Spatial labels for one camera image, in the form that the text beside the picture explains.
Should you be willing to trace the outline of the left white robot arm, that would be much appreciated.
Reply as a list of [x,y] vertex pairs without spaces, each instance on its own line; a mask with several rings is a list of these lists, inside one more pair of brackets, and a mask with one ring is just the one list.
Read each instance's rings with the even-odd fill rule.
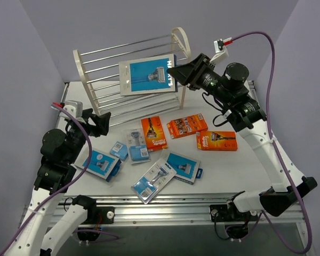
[[75,160],[84,145],[92,150],[91,137],[108,134],[111,113],[98,116],[92,109],[71,112],[68,106],[55,103],[52,107],[65,115],[66,130],[52,129],[44,134],[41,166],[27,212],[0,255],[57,255],[80,224],[92,223],[97,217],[95,199],[78,195],[64,216],[48,228],[68,188],[83,175],[75,174]]

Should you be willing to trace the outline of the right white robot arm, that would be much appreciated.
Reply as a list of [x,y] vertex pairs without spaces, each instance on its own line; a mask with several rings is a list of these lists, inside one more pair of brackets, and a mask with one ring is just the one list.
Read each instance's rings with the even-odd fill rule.
[[190,90],[203,89],[213,96],[225,120],[248,143],[269,176],[268,190],[244,191],[231,199],[226,207],[229,218],[238,220],[246,212],[261,210],[278,217],[317,187],[315,178],[305,176],[292,163],[267,126],[265,112],[249,96],[246,66],[233,62],[218,75],[210,58],[200,54],[187,64],[168,68],[167,73]]

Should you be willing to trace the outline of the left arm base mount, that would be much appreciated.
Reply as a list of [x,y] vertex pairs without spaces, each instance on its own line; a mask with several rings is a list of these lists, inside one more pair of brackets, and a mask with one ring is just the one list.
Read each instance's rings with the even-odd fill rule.
[[115,208],[112,206],[96,207],[89,217],[83,222],[84,225],[90,227],[78,228],[79,232],[76,233],[77,238],[81,242],[96,242],[100,237],[97,232],[83,231],[84,229],[103,231],[103,225],[110,225],[114,223]]

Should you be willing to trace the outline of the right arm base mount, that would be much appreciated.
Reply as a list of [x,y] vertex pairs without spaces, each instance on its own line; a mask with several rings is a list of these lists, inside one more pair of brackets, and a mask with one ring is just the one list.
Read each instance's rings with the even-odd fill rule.
[[[210,205],[210,218],[214,225],[214,232],[222,241],[241,242],[249,233],[249,223],[259,220],[257,211],[239,212],[233,206],[228,204]],[[227,223],[224,225],[225,234],[222,235],[217,229],[218,223]]]

